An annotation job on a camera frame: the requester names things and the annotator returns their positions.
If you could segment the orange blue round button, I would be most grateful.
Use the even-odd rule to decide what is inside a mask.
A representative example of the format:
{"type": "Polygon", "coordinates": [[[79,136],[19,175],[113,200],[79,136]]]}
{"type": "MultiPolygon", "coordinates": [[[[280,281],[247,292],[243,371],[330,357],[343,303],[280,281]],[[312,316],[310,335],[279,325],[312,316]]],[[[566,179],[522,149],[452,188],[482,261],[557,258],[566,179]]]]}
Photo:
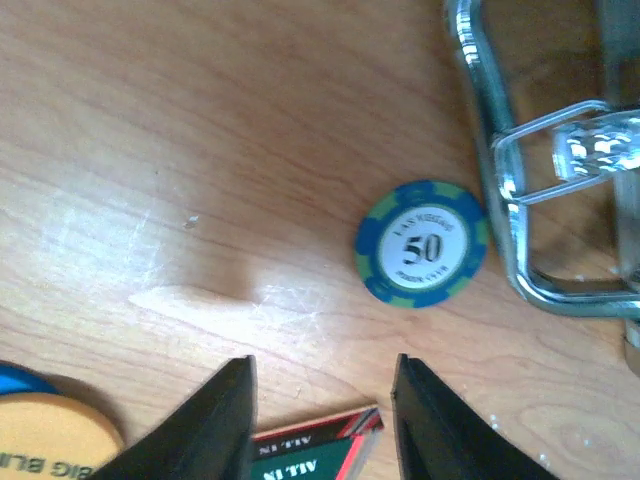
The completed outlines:
{"type": "Polygon", "coordinates": [[[100,411],[34,373],[1,366],[3,479],[86,479],[123,449],[100,411]]]}

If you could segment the single blue green chip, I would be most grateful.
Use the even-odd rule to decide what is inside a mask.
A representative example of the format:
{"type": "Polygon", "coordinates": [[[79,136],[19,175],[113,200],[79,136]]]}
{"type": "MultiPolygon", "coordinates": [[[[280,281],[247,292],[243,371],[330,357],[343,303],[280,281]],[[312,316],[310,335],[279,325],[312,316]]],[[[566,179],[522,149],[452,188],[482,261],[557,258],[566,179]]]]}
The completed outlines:
{"type": "Polygon", "coordinates": [[[463,290],[488,245],[486,214],[471,192],[421,180],[398,186],[370,209],[355,236],[354,260],[374,297],[419,309],[463,290]]]}

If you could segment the aluminium poker case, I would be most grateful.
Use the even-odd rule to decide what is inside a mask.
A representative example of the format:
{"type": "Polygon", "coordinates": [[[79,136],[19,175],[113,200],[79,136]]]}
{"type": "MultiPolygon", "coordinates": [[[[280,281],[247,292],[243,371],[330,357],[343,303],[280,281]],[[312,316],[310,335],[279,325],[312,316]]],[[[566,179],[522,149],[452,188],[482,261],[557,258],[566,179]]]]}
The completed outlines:
{"type": "Polygon", "coordinates": [[[620,319],[639,368],[639,5],[448,1],[482,185],[513,288],[568,317],[620,319]],[[618,275],[561,279],[531,261],[531,209],[613,186],[618,275]]]}

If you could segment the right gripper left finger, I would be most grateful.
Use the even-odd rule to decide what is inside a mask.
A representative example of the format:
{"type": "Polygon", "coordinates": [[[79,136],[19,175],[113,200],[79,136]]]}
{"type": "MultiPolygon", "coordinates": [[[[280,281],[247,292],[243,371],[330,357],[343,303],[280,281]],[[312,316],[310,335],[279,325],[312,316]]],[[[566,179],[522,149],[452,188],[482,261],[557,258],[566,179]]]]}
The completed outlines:
{"type": "Polygon", "coordinates": [[[231,359],[155,430],[91,477],[248,479],[254,402],[254,357],[231,359]]]}

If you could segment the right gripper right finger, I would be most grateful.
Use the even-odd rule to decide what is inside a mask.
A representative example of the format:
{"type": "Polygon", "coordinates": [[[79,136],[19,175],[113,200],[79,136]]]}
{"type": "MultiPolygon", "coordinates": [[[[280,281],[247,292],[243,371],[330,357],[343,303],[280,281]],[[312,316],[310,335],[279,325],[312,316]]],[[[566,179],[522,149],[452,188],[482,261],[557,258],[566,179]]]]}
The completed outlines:
{"type": "Polygon", "coordinates": [[[398,356],[392,391],[403,479],[553,479],[422,360],[398,356]]]}

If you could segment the red black triangular button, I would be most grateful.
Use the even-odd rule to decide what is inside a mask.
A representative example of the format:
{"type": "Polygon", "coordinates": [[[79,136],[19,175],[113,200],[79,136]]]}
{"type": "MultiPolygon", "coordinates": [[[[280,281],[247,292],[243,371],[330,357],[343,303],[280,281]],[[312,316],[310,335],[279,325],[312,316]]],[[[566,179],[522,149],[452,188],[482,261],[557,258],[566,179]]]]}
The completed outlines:
{"type": "Polygon", "coordinates": [[[260,432],[253,437],[250,477],[355,479],[383,431],[373,404],[260,432]]]}

